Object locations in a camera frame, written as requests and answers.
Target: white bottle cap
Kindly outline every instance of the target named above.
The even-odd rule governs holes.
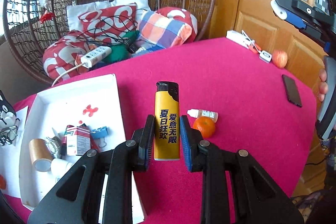
[[[189,109],[187,111],[187,114],[189,114],[190,117],[197,118],[198,116],[198,109]]]
[[[72,165],[73,163],[66,160],[53,159],[51,162],[51,172],[55,177],[61,178],[69,171]]]

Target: power strip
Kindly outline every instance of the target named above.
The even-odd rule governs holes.
[[[234,30],[227,31],[226,38],[236,42],[237,44],[245,48],[249,48],[248,46],[251,44],[251,41],[248,40],[246,36]]]
[[[107,46],[100,46],[94,49],[91,52],[88,52],[81,58],[81,62],[83,63],[83,67],[92,68],[99,61],[104,59],[107,55],[112,52],[112,49]]]

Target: white device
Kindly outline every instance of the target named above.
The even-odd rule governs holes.
[[[99,61],[104,59],[107,55],[112,52],[112,49],[107,46],[100,46],[94,49],[91,52],[88,52],[86,55],[81,57],[81,62],[83,63],[83,67],[92,68]]]
[[[244,36],[243,34],[239,32],[233,31],[233,30],[227,31],[226,38],[236,42],[237,44],[245,48],[249,48],[248,45],[251,45],[251,41],[248,40],[246,36]]]
[[[272,60],[272,54],[267,51],[261,51],[261,53],[259,54],[259,58],[266,63],[270,63]]]

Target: checkered cushion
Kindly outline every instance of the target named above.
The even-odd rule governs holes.
[[[189,24],[164,17],[153,11],[144,12],[137,29],[148,42],[163,48],[183,44],[192,33]]]

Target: orange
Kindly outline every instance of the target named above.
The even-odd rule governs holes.
[[[215,122],[209,117],[199,117],[195,120],[193,128],[199,130],[203,138],[210,138],[215,130]]]
[[[2,175],[0,175],[0,189],[2,190],[6,189],[6,181]]]

